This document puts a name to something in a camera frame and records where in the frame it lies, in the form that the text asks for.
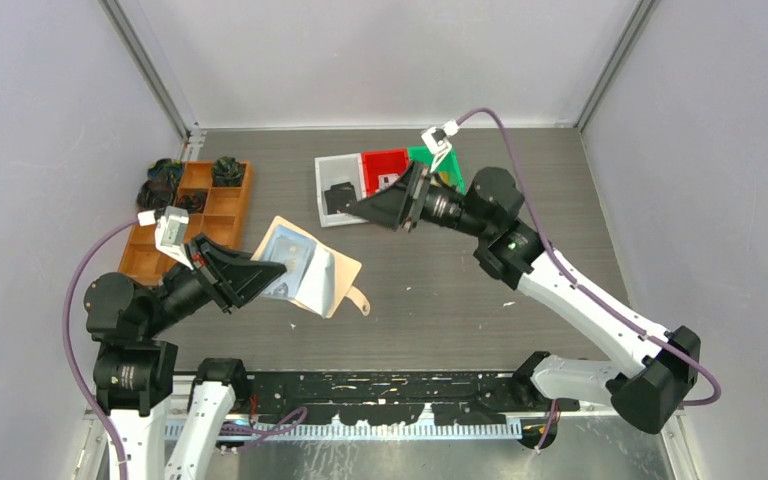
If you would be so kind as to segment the clear card sleeve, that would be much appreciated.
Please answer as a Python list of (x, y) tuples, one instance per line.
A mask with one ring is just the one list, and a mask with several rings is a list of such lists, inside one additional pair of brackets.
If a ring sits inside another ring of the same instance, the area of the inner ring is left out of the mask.
[(286, 272), (262, 296), (296, 304), (325, 317), (335, 300), (335, 260), (312, 237), (277, 225), (265, 238), (259, 260), (281, 263)]

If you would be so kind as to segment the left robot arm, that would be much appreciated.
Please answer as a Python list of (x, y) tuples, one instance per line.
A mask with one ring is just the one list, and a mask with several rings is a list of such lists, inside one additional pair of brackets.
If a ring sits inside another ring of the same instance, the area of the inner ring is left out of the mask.
[(108, 431), (114, 479), (202, 479), (228, 413), (252, 397), (244, 363), (206, 358), (191, 383), (187, 418), (172, 453), (164, 431), (171, 412), (175, 344), (159, 335), (208, 304), (230, 313), (264, 292), (286, 271), (198, 234), (159, 285), (118, 272), (86, 290), (86, 330), (99, 346), (92, 406)]

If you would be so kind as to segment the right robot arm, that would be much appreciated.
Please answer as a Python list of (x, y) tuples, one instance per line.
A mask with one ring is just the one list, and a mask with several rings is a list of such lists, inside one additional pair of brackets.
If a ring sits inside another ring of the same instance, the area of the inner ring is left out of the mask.
[(426, 221), (476, 238), (473, 256), (489, 277), (548, 307), (606, 355), (592, 361), (533, 353), (515, 373), (522, 407), (585, 401), (612, 407), (641, 432), (660, 432), (696, 385), (699, 336), (646, 319), (576, 271), (519, 219), (524, 202), (505, 169), (481, 169), (460, 193), (413, 162), (389, 186), (349, 202), (347, 211), (390, 230), (410, 231)]

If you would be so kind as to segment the beige card holder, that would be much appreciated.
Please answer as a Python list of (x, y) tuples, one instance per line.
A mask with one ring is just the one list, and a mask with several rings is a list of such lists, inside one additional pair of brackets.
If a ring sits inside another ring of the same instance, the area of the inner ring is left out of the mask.
[[(307, 235), (309, 237), (312, 237), (314, 240), (318, 241), (321, 246), (323, 246), (326, 250), (330, 251), (335, 260), (335, 300), (330, 307), (330, 310), (326, 314), (325, 319), (331, 318), (335, 311), (338, 309), (340, 304), (344, 300), (349, 300), (351, 303), (355, 305), (355, 307), (360, 311), (360, 313), (364, 316), (367, 316), (371, 313), (371, 304), (365, 294), (354, 285), (354, 282), (359, 275), (361, 269), (362, 269), (362, 263), (359, 262), (356, 259), (353, 259), (327, 245), (325, 245), (323, 242), (318, 240), (315, 236), (310, 234), (309, 232), (301, 229), (297, 225), (289, 222), (287, 219), (276, 216), (272, 220), (272, 223), (270, 224), (268, 230), (266, 231), (266, 234), (260, 241), (260, 244), (258, 245), (257, 249), (254, 251), (253, 258), (255, 260), (259, 260), (259, 256), (261, 254), (262, 249), (265, 245), (265, 238), (272, 232), (272, 230), (277, 225), (286, 225), (289, 226), (291, 229), (296, 230), (304, 235)], [(295, 305), (298, 308), (301, 308), (303, 310), (309, 311), (310, 310), (301, 307), (300, 305), (296, 304), (295, 302), (289, 302), (293, 305)]]

